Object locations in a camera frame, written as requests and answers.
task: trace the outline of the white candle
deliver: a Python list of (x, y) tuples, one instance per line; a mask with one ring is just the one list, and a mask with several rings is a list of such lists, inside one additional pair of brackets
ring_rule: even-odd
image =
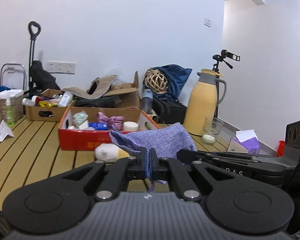
[(202, 141), (206, 144), (214, 144), (216, 139), (212, 135), (205, 134), (202, 136)]
[(124, 122), (123, 130), (129, 132), (138, 131), (139, 125), (136, 122)]

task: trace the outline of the white plush toy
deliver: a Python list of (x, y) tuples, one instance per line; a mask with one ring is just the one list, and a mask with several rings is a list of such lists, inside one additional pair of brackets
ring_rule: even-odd
[(97, 160), (103, 160), (106, 163), (114, 163), (120, 158), (129, 157), (130, 155), (120, 149), (113, 143), (103, 143), (94, 150), (94, 155)]

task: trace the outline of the red cup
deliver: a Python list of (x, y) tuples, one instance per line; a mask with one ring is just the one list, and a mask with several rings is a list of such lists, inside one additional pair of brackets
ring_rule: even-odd
[(277, 157), (282, 157), (284, 152), (285, 141), (279, 141), (277, 146)]
[(43, 98), (40, 97), (40, 96), (33, 96), (33, 97), (31, 98), (31, 101), (34, 102), (35, 104), (39, 103), (39, 102), (42, 101), (42, 100), (43, 100)]

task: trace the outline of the wood plank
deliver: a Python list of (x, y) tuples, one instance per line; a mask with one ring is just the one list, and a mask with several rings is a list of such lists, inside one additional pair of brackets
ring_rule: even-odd
[(202, 142), (201, 136), (191, 135), (191, 137), (196, 140), (199, 144), (201, 144), (204, 148), (207, 149), (208, 152), (219, 152), (219, 150), (213, 145), (208, 145)]
[(53, 164), (50, 177), (72, 170), (75, 151), (58, 150), (56, 160)]
[(23, 134), (23, 132), (31, 125), (32, 121), (23, 120), (15, 130), (13, 130), (14, 137), (7, 138), (0, 143), (0, 161), (7, 153), (7, 151), (14, 145), (17, 139)]
[(77, 151), (74, 167), (78, 168), (94, 161), (94, 151)]
[(32, 122), (0, 161), (0, 190), (21, 153), (42, 125), (43, 122)]
[(158, 125), (160, 128), (165, 128), (165, 127), (169, 126), (168, 124), (165, 124), (165, 123), (158, 123)]
[(58, 124), (50, 133), (47, 141), (44, 143), (34, 165), (29, 173), (25, 185), (43, 180), (49, 177), (53, 167), (54, 160), (59, 150)]
[[(151, 181), (149, 179), (146, 179), (146, 183), (148, 185), (148, 188), (150, 188), (151, 187)], [(170, 192), (168, 183), (167, 184), (161, 184), (159, 182), (155, 182), (153, 192)]]
[(132, 180), (129, 182), (127, 191), (129, 191), (129, 192), (147, 192), (147, 189), (141, 179), (136, 179), (136, 180)]
[(195, 147), (197, 148), (198, 151), (205, 151), (208, 152), (208, 150), (202, 146), (202, 144), (200, 144), (199, 142), (197, 142), (193, 137), (194, 135), (190, 135), (192, 137), (192, 140), (194, 142)]
[(14, 130), (24, 119), (26, 118), (26, 116), (24, 115), (23, 117), (21, 117), (18, 121), (16, 121), (16, 123), (14, 124), (14, 126), (11, 128), (11, 130)]
[(226, 149), (228, 148), (228, 145), (229, 145), (229, 142), (230, 142), (230, 141), (227, 141), (227, 140), (223, 139), (221, 136), (218, 136), (218, 137), (217, 137), (217, 141), (218, 141), (223, 147), (225, 147)]
[(45, 122), (31, 139), (27, 147), (22, 151), (20, 158), (17, 160), (7, 180), (2, 185), (0, 191), (0, 210), (2, 210), (2, 203), (6, 196), (15, 189), (23, 186), (34, 160), (55, 124), (56, 123), (54, 122)]
[(224, 147), (221, 143), (218, 142), (218, 137), (216, 142), (213, 144), (213, 146), (217, 148), (220, 152), (225, 152), (227, 150), (226, 147)]

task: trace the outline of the green liquid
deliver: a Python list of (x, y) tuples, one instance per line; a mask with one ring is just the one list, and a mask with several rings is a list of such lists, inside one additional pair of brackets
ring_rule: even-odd
[(6, 122), (9, 127), (14, 126), (13, 109), (11, 105), (6, 108)]

